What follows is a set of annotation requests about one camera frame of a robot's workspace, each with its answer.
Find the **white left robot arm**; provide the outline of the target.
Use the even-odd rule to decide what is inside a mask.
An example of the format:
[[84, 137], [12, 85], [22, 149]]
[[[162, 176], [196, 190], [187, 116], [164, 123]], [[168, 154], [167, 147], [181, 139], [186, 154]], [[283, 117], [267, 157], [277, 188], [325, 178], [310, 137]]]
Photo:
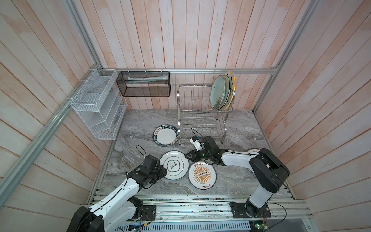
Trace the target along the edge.
[[125, 181], [100, 202], [80, 207], [73, 215], [69, 232], [111, 232], [129, 219], [142, 216], [143, 201], [135, 195], [148, 184], [167, 175], [159, 159], [148, 155], [142, 164], [129, 172]]

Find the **white plate with flower outline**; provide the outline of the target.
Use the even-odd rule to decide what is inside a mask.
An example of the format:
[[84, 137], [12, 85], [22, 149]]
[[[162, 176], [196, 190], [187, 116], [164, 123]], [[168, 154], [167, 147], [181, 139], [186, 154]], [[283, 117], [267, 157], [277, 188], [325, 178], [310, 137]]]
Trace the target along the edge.
[[168, 180], [183, 178], [189, 169], [189, 160], [185, 158], [184, 153], [177, 150], [165, 153], [159, 162], [167, 170], [165, 178]]

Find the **cat and stars orange-rim plate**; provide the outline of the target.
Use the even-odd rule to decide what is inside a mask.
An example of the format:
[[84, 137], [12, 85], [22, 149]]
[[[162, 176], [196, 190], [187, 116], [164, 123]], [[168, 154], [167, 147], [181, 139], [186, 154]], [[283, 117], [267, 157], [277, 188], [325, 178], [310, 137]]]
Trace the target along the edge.
[[225, 75], [228, 77], [229, 83], [230, 83], [229, 94], [228, 94], [228, 97], [227, 97], [227, 101], [224, 105], [224, 110], [227, 110], [229, 108], [229, 106], [231, 105], [233, 97], [235, 95], [236, 79], [235, 79], [235, 75], [232, 71], [226, 72]]

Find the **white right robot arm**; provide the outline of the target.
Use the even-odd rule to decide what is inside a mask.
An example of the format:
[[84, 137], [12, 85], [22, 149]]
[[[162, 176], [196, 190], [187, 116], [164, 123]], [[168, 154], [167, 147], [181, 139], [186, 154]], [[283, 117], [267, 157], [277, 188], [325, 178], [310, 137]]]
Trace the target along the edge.
[[241, 218], [256, 218], [268, 212], [268, 200], [279, 191], [290, 175], [289, 169], [268, 149], [257, 152], [236, 152], [220, 149], [211, 136], [193, 136], [190, 143], [195, 147], [185, 158], [197, 162], [208, 160], [211, 164], [246, 168], [259, 181], [254, 193], [244, 204], [231, 203], [231, 208]]

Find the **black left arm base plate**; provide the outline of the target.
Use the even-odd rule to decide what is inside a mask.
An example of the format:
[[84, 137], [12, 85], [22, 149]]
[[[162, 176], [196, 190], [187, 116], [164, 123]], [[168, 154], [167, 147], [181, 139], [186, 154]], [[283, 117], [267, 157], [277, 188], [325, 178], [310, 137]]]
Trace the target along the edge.
[[149, 220], [153, 221], [156, 218], [156, 205], [139, 206], [134, 214], [136, 220]]

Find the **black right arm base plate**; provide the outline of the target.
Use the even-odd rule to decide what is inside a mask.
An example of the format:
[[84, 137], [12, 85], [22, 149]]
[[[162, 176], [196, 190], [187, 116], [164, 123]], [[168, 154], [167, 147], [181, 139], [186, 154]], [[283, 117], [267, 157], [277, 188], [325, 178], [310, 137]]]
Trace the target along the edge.
[[265, 203], [262, 208], [256, 208], [253, 204], [230, 202], [234, 218], [271, 218], [271, 211]]

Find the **cream plate with berry sprigs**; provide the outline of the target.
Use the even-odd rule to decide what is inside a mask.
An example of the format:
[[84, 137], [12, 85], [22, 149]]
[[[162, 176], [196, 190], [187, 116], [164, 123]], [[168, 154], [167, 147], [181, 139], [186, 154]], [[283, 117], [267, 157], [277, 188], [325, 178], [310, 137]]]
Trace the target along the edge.
[[223, 78], [224, 78], [225, 88], [224, 88], [224, 95], [223, 95], [223, 98], [222, 98], [220, 106], [219, 106], [219, 110], [224, 109], [224, 107], [226, 106], [226, 102], [227, 102], [227, 99], [229, 97], [229, 92], [230, 92], [230, 88], [231, 88], [230, 79], [228, 78], [228, 76], [223, 75]]

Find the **pale green plate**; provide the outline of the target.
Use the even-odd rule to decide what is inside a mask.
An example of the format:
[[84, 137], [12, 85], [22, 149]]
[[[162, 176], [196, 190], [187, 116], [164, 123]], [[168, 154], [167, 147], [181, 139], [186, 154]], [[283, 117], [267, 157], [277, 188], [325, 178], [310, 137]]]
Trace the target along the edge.
[[221, 107], [226, 95], [226, 89], [225, 77], [223, 75], [218, 76], [213, 83], [210, 95], [211, 107], [214, 110], [218, 110]]

